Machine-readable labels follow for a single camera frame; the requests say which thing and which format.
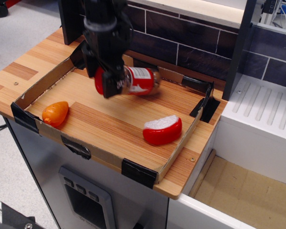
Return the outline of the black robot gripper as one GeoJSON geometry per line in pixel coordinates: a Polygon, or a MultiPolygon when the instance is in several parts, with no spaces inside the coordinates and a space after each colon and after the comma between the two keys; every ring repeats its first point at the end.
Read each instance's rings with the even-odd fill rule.
{"type": "Polygon", "coordinates": [[[104,98],[123,93],[127,77],[122,71],[122,55],[129,49],[133,39],[133,26],[127,16],[115,16],[108,22],[93,22],[84,18],[83,32],[92,54],[85,57],[86,71],[93,78],[100,66],[106,70],[102,74],[104,98]]]}

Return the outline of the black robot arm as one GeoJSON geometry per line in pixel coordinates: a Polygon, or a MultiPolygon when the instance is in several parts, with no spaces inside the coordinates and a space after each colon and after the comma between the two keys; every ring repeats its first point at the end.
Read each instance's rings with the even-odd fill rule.
{"type": "Polygon", "coordinates": [[[83,58],[89,77],[94,77],[98,67],[104,98],[121,94],[124,82],[123,54],[129,49],[133,27],[124,13],[125,0],[86,0],[82,46],[83,58]]]}

